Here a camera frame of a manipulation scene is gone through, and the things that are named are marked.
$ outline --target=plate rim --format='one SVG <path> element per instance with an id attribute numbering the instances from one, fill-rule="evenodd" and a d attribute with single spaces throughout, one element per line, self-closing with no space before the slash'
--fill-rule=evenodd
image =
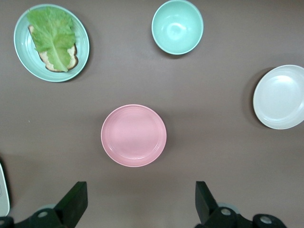
<path id="1" fill-rule="evenodd" d="M 262 78 L 259 80 L 258 84 L 256 85 L 256 88 L 255 88 L 254 94 L 253 94 L 253 109 L 254 109 L 254 112 L 255 112 L 257 118 L 265 126 L 267 126 L 269 128 L 272 128 L 272 129 L 276 129 L 276 130 L 289 129 L 289 128 L 292 128 L 292 127 L 295 127 L 295 126 L 299 125 L 300 123 L 302 123 L 304 121 L 304 116 L 303 116 L 303 118 L 301 119 L 301 121 L 298 121 L 298 122 L 296 122 L 294 124 L 290 124 L 290 125 L 287 125 L 287 126 L 284 126 L 284 127 L 280 127 L 280 126 L 275 126 L 275 125 L 269 124 L 270 123 L 269 121 L 264 121 L 264 119 L 261 117 L 261 115 L 259 115 L 257 113 L 257 107 L 258 107 L 258 104 L 257 104 L 257 92 L 258 92 L 258 89 L 260 88 L 261 84 L 264 82 L 264 80 L 265 80 L 265 78 L 267 78 L 267 76 L 269 76 L 270 74 L 272 74 L 273 72 L 275 72 L 275 71 L 277 71 L 277 70 L 279 70 L 281 68 L 286 68 L 286 67 L 296 67 L 296 68 L 302 70 L 303 73 L 304 73 L 304 67 L 301 67 L 301 66 L 298 66 L 298 65 L 287 64 L 287 65 L 277 66 L 277 67 L 273 68 L 272 70 L 268 71 L 265 75 L 262 76 Z"/>
<path id="2" fill-rule="evenodd" d="M 17 50 L 17 46 L 16 46 L 16 32 L 17 32 L 18 25 L 19 25 L 20 21 L 21 21 L 24 17 L 26 17 L 27 13 L 28 13 L 30 10 L 39 9 L 39 8 L 43 8 L 43 7 L 54 7 L 54 8 L 58 8 L 58 9 L 61 9 L 61 10 L 65 11 L 65 12 L 67 12 L 68 14 L 70 14 L 70 15 L 73 17 L 73 19 L 75 19 L 75 20 L 79 23 L 81 29 L 83 29 L 83 31 L 85 32 L 85 36 L 84 36 L 83 38 L 85 39 L 85 43 L 87 44 L 87 51 L 86 51 L 86 55 L 85 55 L 85 57 L 84 57 L 84 60 L 85 60 L 85 61 L 84 61 L 84 64 L 83 64 L 83 66 L 81 66 L 74 74 L 72 74 L 72 75 L 69 76 L 69 77 L 64 77 L 64 78 L 60 78 L 60 79 L 46 79 L 46 78 L 43 78 L 43 77 L 41 77 L 41 76 L 39 76 L 39 75 L 33 73 L 33 72 L 32 72 L 32 71 L 23 63 L 23 61 L 21 60 L 21 58 L 20 58 L 20 56 L 19 56 L 19 51 Z M 87 61 L 88 61 L 88 58 L 89 58 L 89 53 L 90 53 L 90 41 L 89 41 L 89 37 L 88 37 L 87 31 L 86 31 L 86 29 L 85 29 L 83 23 L 80 21 L 80 19 L 79 19 L 74 13 L 72 13 L 70 10 L 68 10 L 68 9 L 66 9 L 66 8 L 64 8 L 64 7 L 59 6 L 59 5 L 56 5 L 56 4 L 48 4 L 48 3 L 46 3 L 46 4 L 38 4 L 38 5 L 32 6 L 32 7 L 28 8 L 27 10 L 25 10 L 25 11 L 21 14 L 21 16 L 18 18 L 18 20 L 17 20 L 17 22 L 16 22 L 16 25 L 15 25 L 15 28 L 14 28 L 14 47 L 15 47 L 16 54 L 17 54 L 17 56 L 18 56 L 18 58 L 19 58 L 19 61 L 22 63 L 22 65 L 23 65 L 23 66 L 24 66 L 32 75 L 34 75 L 34 76 L 36 76 L 37 78 L 40 78 L 40 79 L 42 79 L 42 80 L 44 80 L 44 81 L 49 81 L 49 82 L 65 82 L 65 81 L 68 81 L 68 80 L 70 80 L 70 79 L 76 77 L 76 76 L 84 69 L 84 67 L 86 66 Z"/>
<path id="3" fill-rule="evenodd" d="M 105 124 L 107 123 L 108 119 L 109 119 L 114 113 L 116 113 L 117 111 L 119 111 L 119 110 L 121 110 L 121 109 L 123 109 L 123 108 L 126 108 L 126 107 L 132 107 L 132 106 L 140 107 L 140 108 L 143 108 L 143 109 L 145 109 L 145 110 L 149 110 L 151 113 L 153 113 L 153 114 L 160 120 L 160 123 L 161 123 L 162 127 L 164 128 L 164 144 L 162 145 L 159 154 L 158 154 L 153 160 L 150 160 L 149 162 L 146 162 L 145 164 L 140 164 L 140 165 L 128 165 L 128 164 L 124 164 L 123 162 L 119 162 L 119 161 L 115 160 L 115 159 L 110 155 L 110 153 L 106 150 L 106 148 L 105 148 L 105 143 L 104 143 L 104 141 L 103 141 L 103 132 L 104 132 Z M 120 107 L 114 109 L 114 110 L 106 117 L 106 119 L 105 119 L 104 122 L 103 122 L 102 128 L 101 128 L 100 138 L 101 138 L 101 143 L 102 143 L 102 146 L 103 146 L 104 151 L 106 152 L 106 154 L 107 154 L 114 162 L 116 162 L 116 163 L 118 163 L 118 164 L 120 164 L 120 165 L 126 166 L 126 167 L 133 167 L 133 168 L 136 168 L 136 167 L 142 167 L 142 166 L 145 166 L 145 165 L 148 165 L 148 164 L 152 163 L 153 161 L 155 161 L 155 160 L 162 154 L 163 150 L 165 149 L 166 142 L 167 142 L 167 129 L 166 129 L 166 125 L 165 125 L 165 123 L 163 122 L 162 118 L 161 118 L 154 110 L 152 110 L 151 108 L 146 107 L 146 106 L 141 105 L 141 104 L 126 104 L 126 105 L 123 105 L 123 106 L 120 106 Z"/>

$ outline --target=toast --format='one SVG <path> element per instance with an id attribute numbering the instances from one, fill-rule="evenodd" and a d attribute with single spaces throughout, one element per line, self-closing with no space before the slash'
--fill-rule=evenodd
<path id="1" fill-rule="evenodd" d="M 29 25 L 28 27 L 30 34 L 32 34 L 32 32 L 34 31 L 34 27 L 32 25 Z M 70 49 L 67 50 L 67 52 L 70 54 L 71 56 L 71 61 L 69 63 L 69 65 L 67 66 L 68 70 L 73 69 L 74 67 L 76 67 L 76 65 L 78 64 L 78 58 L 76 56 L 77 54 L 77 48 L 76 45 L 74 44 Z M 42 62 L 45 63 L 46 65 L 46 69 L 52 71 L 52 72 L 62 72 L 61 70 L 57 70 L 54 69 L 54 65 L 51 64 L 48 60 L 48 55 L 47 52 L 38 52 L 40 59 L 42 60 Z"/>

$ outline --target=mint green plate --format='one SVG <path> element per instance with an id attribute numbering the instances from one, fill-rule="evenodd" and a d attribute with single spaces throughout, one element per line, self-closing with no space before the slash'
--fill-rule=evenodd
<path id="1" fill-rule="evenodd" d="M 29 10 L 25 11 L 21 15 L 15 26 L 15 50 L 23 66 L 36 77 L 49 82 L 64 82 L 78 75 L 80 71 L 85 67 L 90 50 L 89 38 L 85 27 L 80 22 L 80 20 L 72 12 L 61 6 L 53 4 L 42 4 L 32 7 L 30 10 L 43 9 L 45 7 L 56 7 L 64 10 L 72 16 L 74 22 L 74 32 L 76 36 L 76 56 L 78 58 L 77 66 L 68 72 L 52 72 L 45 68 L 45 64 L 41 61 L 38 52 L 35 50 L 35 44 L 28 30 L 29 22 L 27 19 L 27 13 Z"/>

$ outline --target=mint green bowl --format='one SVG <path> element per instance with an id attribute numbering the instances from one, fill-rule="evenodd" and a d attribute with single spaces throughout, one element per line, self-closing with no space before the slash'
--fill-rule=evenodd
<path id="1" fill-rule="evenodd" d="M 203 17 L 191 2 L 170 0 L 162 4 L 152 20 L 152 35 L 165 52 L 182 55 L 193 50 L 204 31 Z"/>

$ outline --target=pink plate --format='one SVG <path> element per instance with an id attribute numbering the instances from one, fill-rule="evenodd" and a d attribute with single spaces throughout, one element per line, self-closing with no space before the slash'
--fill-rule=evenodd
<path id="1" fill-rule="evenodd" d="M 105 152 L 115 162 L 129 167 L 147 165 L 162 153 L 166 127 L 152 109 L 136 104 L 111 112 L 101 129 Z"/>

